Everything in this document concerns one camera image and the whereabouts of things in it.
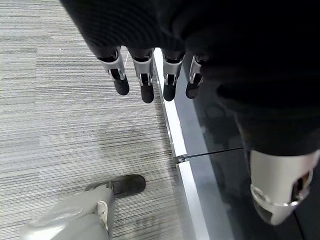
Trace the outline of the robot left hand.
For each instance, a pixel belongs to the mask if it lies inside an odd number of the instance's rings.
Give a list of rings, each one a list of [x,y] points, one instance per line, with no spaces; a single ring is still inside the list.
[[[169,75],[193,55],[186,89],[213,81],[231,111],[260,217],[282,223],[306,198],[320,158],[320,3],[317,0],[64,0],[118,90],[125,46],[139,68],[160,48]]]

